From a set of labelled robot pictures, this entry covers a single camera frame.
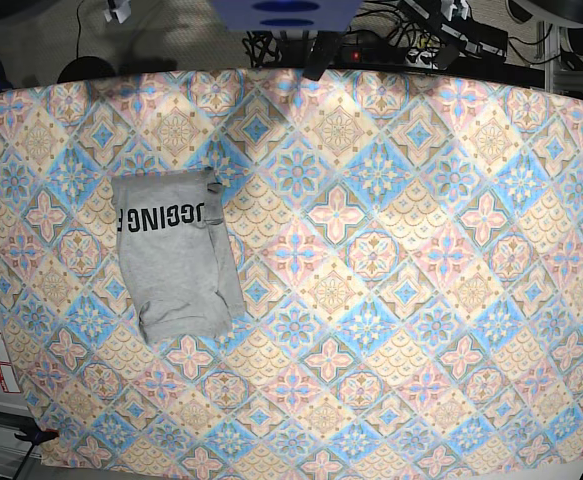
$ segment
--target folded gray shirt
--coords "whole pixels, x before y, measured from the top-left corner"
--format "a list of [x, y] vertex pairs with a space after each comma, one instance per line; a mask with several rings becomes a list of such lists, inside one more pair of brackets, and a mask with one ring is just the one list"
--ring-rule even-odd
[[213, 170], [112, 184], [120, 270], [147, 343], [229, 331], [244, 301]]

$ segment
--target tile-pattern fabric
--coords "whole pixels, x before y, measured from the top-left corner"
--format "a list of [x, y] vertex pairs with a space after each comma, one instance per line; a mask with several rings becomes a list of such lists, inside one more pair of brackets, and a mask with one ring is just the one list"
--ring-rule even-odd
[[[438, 479], [582, 455], [583, 102], [223, 71], [7, 92], [0, 120], [0, 307], [60, 431], [44, 464]], [[248, 313], [149, 348], [110, 178], [205, 167]]]

